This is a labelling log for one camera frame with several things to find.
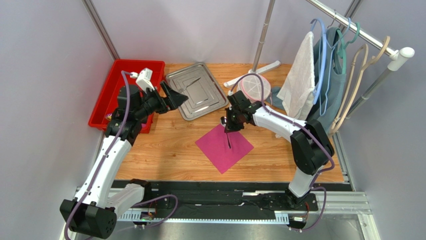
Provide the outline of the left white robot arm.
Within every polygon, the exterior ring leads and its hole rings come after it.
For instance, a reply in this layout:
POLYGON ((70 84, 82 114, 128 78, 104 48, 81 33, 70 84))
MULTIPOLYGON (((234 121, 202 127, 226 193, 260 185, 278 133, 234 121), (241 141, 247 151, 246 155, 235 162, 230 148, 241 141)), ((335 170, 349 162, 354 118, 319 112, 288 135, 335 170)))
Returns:
POLYGON ((109 196, 116 174, 124 158, 133 147, 142 124, 153 113, 164 114, 176 110, 189 97, 160 82, 165 96, 156 88, 140 90, 126 83, 117 96, 117 108, 107 124, 101 150, 89 176, 72 200, 63 200, 59 211, 65 220, 64 238, 69 231, 89 238, 109 238, 118 217, 132 207, 157 201, 152 185, 146 180, 132 179, 120 192, 109 196))

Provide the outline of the silver spoon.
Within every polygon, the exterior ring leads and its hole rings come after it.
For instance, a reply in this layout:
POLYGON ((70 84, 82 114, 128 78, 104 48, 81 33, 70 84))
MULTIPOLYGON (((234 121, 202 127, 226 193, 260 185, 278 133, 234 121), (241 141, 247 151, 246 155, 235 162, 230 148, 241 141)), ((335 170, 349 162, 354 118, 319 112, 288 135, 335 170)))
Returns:
POLYGON ((222 117, 220 118, 220 123, 221 123, 221 125, 222 125, 222 126, 223 126, 223 128, 224 128, 224 133, 225 133, 225 135, 226 135, 228 148, 229 148, 229 149, 231 149, 231 148, 232 148, 232 145, 231 145, 231 141, 230 141, 230 138, 229 138, 229 132, 228 132, 228 130, 227 130, 227 118, 226 118, 225 116, 222 116, 222 117))

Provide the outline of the silver fork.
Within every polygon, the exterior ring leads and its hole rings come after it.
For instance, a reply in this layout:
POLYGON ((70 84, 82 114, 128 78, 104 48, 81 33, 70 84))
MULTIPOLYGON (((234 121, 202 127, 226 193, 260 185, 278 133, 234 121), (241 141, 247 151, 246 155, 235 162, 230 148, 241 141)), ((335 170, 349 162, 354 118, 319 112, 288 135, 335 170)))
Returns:
POLYGON ((196 83, 197 81, 199 81, 201 78, 199 77, 199 78, 197 78, 197 79, 194 79, 193 81, 191 81, 188 85, 186 85, 185 87, 183 87, 183 88, 180 88, 177 92, 179 93, 179 94, 181 94, 181 93, 183 93, 187 88, 189 88, 191 85, 193 85, 194 83, 196 83))

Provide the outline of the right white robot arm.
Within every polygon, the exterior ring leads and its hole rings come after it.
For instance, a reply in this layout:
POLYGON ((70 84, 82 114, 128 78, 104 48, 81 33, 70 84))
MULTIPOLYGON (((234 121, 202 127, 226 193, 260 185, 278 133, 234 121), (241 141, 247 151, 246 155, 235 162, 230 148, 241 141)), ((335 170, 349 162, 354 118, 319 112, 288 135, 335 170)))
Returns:
POLYGON ((242 91, 228 92, 230 106, 221 118, 225 132, 238 132, 245 125, 267 129, 291 144, 296 172, 287 193, 293 199, 302 199, 321 169, 332 160, 334 148, 322 124, 317 120, 303 121, 286 116, 264 105, 251 102, 242 91))

